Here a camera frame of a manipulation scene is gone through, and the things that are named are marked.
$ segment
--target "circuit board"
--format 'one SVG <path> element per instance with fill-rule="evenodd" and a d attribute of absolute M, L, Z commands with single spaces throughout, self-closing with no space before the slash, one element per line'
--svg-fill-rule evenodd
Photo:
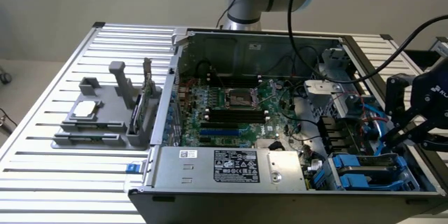
<path fill-rule="evenodd" d="M 211 87 L 199 80 L 188 91 L 186 89 L 183 91 L 186 95 L 182 102 L 184 111 L 182 146 L 254 147 L 259 139 L 284 139 L 286 129 L 295 128 L 294 122 L 280 113 L 280 98 L 286 101 L 284 104 L 292 102 L 292 99 L 290 92 L 284 93 L 283 82 L 279 80 L 266 80 L 254 89 Z M 284 105 L 283 111 L 294 116 L 294 107 L 290 106 L 291 104 Z M 239 110 L 242 113 L 263 111 L 268 120 L 264 123 L 238 123 L 238 132 L 231 136 L 207 135 L 202 126 L 208 122 L 207 110 Z"/>

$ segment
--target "slotted aluminum surface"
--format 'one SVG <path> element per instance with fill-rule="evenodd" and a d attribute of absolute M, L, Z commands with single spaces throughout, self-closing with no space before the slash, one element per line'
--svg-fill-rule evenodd
<path fill-rule="evenodd" d="M 78 98 L 82 78 L 96 77 L 103 85 L 116 84 L 108 73 L 111 61 L 126 62 L 124 72 L 138 85 L 143 82 L 143 59 L 152 58 L 154 79 L 163 87 L 174 55 L 172 32 L 172 28 L 120 24 L 90 31 L 0 149 L 0 223 L 144 223 L 123 187 L 126 180 L 142 176 L 126 175 L 127 164 L 144 160 L 147 152 L 62 150 L 50 144 Z M 378 35 L 354 36 L 378 67 L 395 51 L 394 45 Z M 403 58 L 382 76 L 387 79 L 398 72 L 415 73 Z M 439 223 L 427 218 L 407 223 L 430 220 Z"/>

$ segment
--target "power supply label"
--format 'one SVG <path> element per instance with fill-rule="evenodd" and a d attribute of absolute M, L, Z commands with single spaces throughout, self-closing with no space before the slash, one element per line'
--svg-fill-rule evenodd
<path fill-rule="evenodd" d="M 218 151 L 214 158 L 214 179 L 224 183 L 260 183 L 256 151 Z"/>

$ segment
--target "motherboard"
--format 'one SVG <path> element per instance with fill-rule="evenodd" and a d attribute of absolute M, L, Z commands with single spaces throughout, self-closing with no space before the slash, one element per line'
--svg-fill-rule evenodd
<path fill-rule="evenodd" d="M 190 79 L 180 85 L 184 115 L 182 146 L 256 147 L 263 140 L 284 139 L 295 130 L 295 104 L 278 79 L 231 81 Z"/>

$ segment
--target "white wall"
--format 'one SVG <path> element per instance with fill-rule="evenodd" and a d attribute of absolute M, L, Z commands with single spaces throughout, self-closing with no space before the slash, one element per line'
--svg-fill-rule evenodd
<path fill-rule="evenodd" d="M 64 61 L 95 21 L 214 26 L 227 0 L 0 0 L 0 58 Z M 402 41 L 427 19 L 448 13 L 447 0 L 314 0 L 295 13 L 294 28 L 390 33 Z M 266 29 L 286 29 L 286 14 L 263 15 Z M 448 35 L 432 26 L 414 48 Z"/>

